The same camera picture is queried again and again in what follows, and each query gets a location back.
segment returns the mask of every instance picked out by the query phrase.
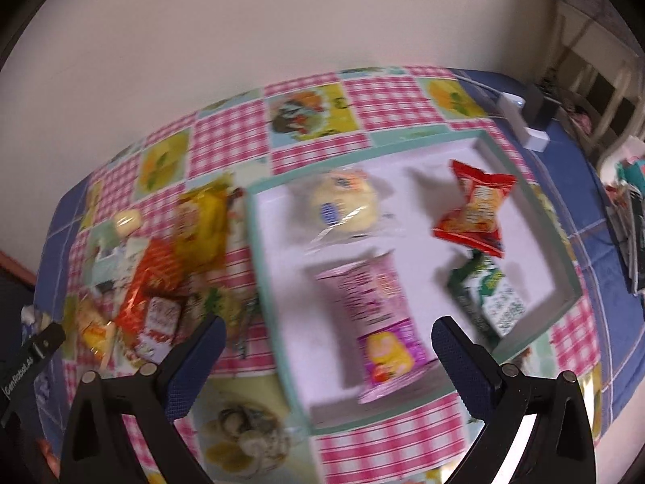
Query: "green and white package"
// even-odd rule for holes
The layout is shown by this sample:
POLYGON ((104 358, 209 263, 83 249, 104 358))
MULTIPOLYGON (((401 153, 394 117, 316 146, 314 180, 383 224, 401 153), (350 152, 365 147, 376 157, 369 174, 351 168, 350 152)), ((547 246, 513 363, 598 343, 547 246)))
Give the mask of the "green and white package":
POLYGON ((447 287, 492 348, 526 312, 504 273, 483 253, 453 269, 447 287))

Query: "tablecloth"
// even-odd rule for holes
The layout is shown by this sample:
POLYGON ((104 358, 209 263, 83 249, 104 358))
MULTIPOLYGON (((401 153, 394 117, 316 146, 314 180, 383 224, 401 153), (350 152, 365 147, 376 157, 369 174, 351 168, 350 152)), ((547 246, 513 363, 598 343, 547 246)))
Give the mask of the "tablecloth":
MULTIPOLYGON (((145 223, 138 231, 140 236, 167 237, 177 196, 224 170, 233 171, 235 185, 246 187, 348 151, 410 136, 483 128, 553 214, 583 285, 582 299, 528 348, 522 356, 523 366, 542 376, 563 369, 575 371, 595 398, 593 432, 598 439, 643 378, 645 326, 640 301, 628 294, 621 276, 597 179, 557 122, 549 127, 551 142, 544 153, 524 150, 499 117, 491 96, 467 83, 460 86, 456 75, 519 95, 524 91, 515 80, 494 73, 432 66, 367 67, 268 85, 216 102, 159 129, 116 155, 60 200, 43 250, 36 305, 70 328, 75 293, 86 274, 87 250, 101 238, 106 221, 118 210, 134 207, 141 211, 145 223), (173 155, 173 167, 151 186, 150 167, 160 152, 173 155)), ((254 275, 244 238, 243 203, 233 205, 232 211, 236 228, 227 267, 213 273, 211 280, 248 293, 253 290, 254 275)), ((109 308, 110 300, 104 302, 109 308)), ((63 346, 45 373, 46 383, 39 385, 43 430, 56 452, 77 381, 95 365, 86 348, 74 341, 63 346)), ((288 407, 261 321, 250 330, 247 358, 225 352, 191 415, 175 423, 214 478, 224 480, 227 472, 221 457, 209 452, 212 394, 250 395, 260 389, 288 421, 288 407)), ((154 473, 156 466, 135 421, 126 420, 142 465, 154 473)), ((333 484, 443 482, 480 427, 470 420, 459 397, 450 394, 367 427, 301 439, 293 456, 259 482, 316 478, 333 484)))

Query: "screw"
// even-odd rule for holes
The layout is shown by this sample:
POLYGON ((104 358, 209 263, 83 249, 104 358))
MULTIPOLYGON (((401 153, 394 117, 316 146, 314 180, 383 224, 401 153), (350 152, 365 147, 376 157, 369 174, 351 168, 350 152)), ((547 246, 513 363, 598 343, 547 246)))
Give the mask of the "screw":
POLYGON ((89 384, 96 378, 96 372, 95 371, 88 371, 87 373, 84 373, 83 376, 81 377, 81 380, 85 382, 86 384, 89 384))
POLYGON ((573 371, 564 371, 562 373, 562 377, 564 378, 564 380, 571 382, 572 384, 578 380, 573 371))
POLYGON ((141 373, 144 377, 153 375, 155 371, 157 371, 157 366, 151 362, 148 362, 147 364, 144 364, 143 366, 141 366, 141 368, 139 368, 139 373, 141 373))
POLYGON ((506 375, 507 377, 517 377, 520 373, 520 370, 518 370, 517 367, 512 364, 504 364, 502 366, 502 373, 504 373, 504 375, 506 375))

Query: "pink snack package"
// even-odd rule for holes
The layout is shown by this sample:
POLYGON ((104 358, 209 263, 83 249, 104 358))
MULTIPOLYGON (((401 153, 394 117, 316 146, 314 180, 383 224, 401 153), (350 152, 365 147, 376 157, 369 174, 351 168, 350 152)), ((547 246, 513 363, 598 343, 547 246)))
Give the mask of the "pink snack package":
POLYGON ((354 322, 365 366, 361 404, 412 384, 430 368, 391 253, 316 276, 335 291, 354 322))

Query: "wall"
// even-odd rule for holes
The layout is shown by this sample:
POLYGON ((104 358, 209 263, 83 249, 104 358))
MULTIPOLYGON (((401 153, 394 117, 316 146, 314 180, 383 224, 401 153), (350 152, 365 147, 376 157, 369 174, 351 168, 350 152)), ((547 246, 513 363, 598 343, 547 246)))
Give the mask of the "wall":
POLYGON ((48 0, 0 72, 0 249, 35 270, 57 201, 214 100, 370 64, 529 79, 551 0, 48 0))

